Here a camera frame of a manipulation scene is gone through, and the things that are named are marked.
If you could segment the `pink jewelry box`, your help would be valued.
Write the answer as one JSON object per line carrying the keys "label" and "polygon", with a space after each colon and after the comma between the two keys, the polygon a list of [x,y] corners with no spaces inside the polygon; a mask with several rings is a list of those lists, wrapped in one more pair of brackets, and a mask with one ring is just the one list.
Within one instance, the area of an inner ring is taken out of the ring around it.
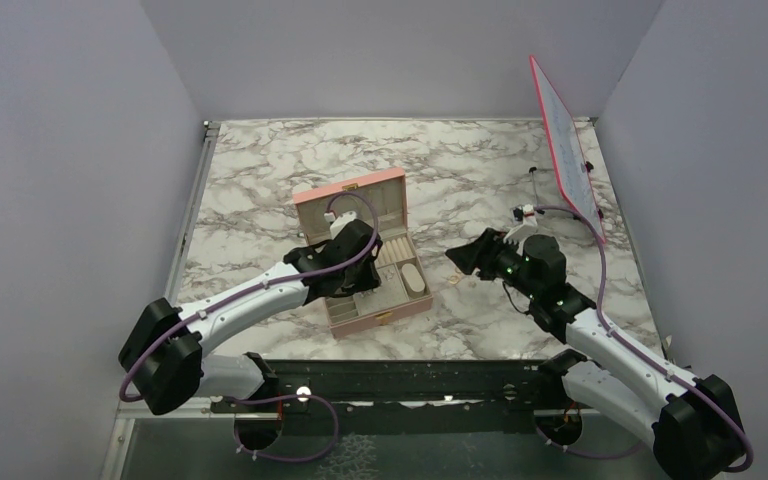
{"label": "pink jewelry box", "polygon": [[[301,230],[309,245],[333,238],[344,224],[377,219],[382,246],[375,261],[381,285],[350,297],[324,301],[332,335],[336,338],[369,330],[428,311],[433,296],[417,248],[408,229],[406,174],[390,168],[293,195]],[[410,298],[400,267],[413,263],[421,272],[425,294]]]}

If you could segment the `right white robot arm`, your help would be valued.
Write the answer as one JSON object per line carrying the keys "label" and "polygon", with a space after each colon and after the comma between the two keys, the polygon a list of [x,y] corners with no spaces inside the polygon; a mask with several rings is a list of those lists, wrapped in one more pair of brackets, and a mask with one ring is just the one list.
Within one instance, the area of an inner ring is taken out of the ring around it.
{"label": "right white robot arm", "polygon": [[528,314],[568,346],[572,360],[537,380],[539,398],[583,403],[637,437],[672,479],[712,479],[749,466],[753,451],[730,386],[659,357],[607,319],[566,279],[567,261],[551,236],[522,247],[486,229],[446,257],[464,274],[500,280],[528,297]]}

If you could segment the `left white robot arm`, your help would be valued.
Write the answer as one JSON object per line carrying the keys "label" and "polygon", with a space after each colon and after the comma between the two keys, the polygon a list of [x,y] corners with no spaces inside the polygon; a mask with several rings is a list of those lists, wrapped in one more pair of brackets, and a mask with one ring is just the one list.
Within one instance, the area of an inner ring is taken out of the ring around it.
{"label": "left white robot arm", "polygon": [[354,219],[334,238],[295,248],[220,294],[177,307],[165,298],[149,303],[118,354],[126,372],[120,400],[144,401],[155,415],[193,397],[238,398],[250,410],[266,408],[275,386],[265,363],[254,354],[219,357],[215,350],[278,313],[377,287],[374,260],[381,244],[375,224]]}

